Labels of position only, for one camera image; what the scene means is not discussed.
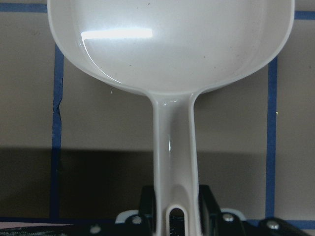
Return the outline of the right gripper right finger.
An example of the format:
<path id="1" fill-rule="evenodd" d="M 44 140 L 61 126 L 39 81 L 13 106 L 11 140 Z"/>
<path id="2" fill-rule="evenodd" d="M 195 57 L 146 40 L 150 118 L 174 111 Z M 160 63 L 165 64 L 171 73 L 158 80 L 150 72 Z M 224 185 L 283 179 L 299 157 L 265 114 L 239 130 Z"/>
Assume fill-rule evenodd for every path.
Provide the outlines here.
<path id="1" fill-rule="evenodd" d="M 199 186 L 199 211 L 203 236 L 218 236 L 220 207 L 208 185 Z"/>

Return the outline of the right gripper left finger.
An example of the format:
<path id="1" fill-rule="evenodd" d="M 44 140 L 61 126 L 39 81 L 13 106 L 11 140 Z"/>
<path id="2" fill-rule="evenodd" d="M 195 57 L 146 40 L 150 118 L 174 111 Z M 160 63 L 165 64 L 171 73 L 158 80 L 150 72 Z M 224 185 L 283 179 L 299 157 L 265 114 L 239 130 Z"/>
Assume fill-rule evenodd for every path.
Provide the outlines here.
<path id="1" fill-rule="evenodd" d="M 140 236 L 152 236 L 157 227 L 156 196 L 153 186 L 144 186 L 141 190 L 138 216 L 140 223 Z"/>

